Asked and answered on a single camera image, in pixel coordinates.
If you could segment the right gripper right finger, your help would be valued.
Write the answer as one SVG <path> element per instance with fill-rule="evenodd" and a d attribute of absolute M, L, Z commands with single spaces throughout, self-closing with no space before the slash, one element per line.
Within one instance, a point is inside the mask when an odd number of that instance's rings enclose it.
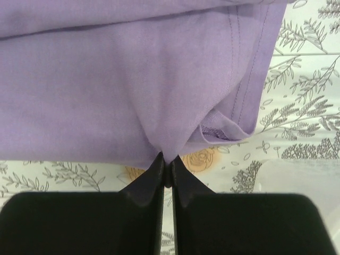
<path fill-rule="evenodd" d="M 301 194 L 216 193 L 171 162 L 176 254 L 335 254 L 315 204 Z"/>

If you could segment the purple t shirt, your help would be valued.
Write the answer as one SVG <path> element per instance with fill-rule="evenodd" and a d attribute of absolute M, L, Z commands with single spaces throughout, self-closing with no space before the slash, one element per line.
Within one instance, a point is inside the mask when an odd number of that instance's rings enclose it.
<path fill-rule="evenodd" d="M 1 1 L 1 159 L 148 168 L 255 130 L 287 1 Z"/>

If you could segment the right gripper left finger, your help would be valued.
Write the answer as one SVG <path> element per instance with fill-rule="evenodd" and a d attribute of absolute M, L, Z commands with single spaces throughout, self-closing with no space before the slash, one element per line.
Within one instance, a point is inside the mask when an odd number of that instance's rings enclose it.
<path fill-rule="evenodd" d="M 1 254 L 159 254 L 164 158 L 118 192 L 21 192 L 1 210 Z"/>

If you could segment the floral table mat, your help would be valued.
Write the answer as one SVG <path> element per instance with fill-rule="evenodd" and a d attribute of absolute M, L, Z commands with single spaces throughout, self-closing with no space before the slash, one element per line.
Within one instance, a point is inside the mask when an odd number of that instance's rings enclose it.
<path fill-rule="evenodd" d="M 339 1 L 321 1 L 317 17 L 305 1 L 287 2 L 254 133 L 175 158 L 216 193 L 306 196 L 339 254 Z M 172 161 L 164 159 L 159 254 L 176 254 Z M 21 192 L 118 192 L 148 168 L 1 159 L 1 210 Z"/>

